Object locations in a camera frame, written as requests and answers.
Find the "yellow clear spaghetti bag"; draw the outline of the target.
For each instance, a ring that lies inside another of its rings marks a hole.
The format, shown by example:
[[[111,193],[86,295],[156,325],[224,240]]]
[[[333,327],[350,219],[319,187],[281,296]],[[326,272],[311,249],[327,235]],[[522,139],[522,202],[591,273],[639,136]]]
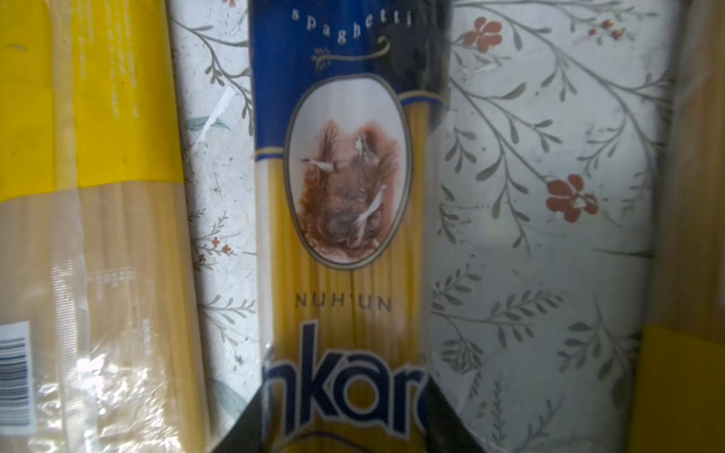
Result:
[[[1,448],[204,452],[166,5],[1,5]]]

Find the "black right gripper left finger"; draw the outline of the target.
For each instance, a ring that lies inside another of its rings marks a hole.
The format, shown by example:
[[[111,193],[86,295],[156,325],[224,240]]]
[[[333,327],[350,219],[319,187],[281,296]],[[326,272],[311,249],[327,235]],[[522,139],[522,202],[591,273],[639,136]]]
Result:
[[[262,452],[262,388],[259,387],[227,435],[213,453]]]

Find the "blue Ankara spaghetti bag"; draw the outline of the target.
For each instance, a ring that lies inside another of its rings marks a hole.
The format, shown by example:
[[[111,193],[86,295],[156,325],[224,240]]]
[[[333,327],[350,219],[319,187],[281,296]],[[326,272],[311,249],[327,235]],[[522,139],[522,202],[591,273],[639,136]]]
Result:
[[[253,1],[264,452],[422,452],[449,1]]]

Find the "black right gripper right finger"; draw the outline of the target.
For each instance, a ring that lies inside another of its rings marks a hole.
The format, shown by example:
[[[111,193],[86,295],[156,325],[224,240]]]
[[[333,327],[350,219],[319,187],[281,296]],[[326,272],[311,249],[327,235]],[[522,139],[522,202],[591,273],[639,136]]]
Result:
[[[424,409],[428,416],[425,449],[428,453],[485,453],[434,379],[429,379],[425,399]]]

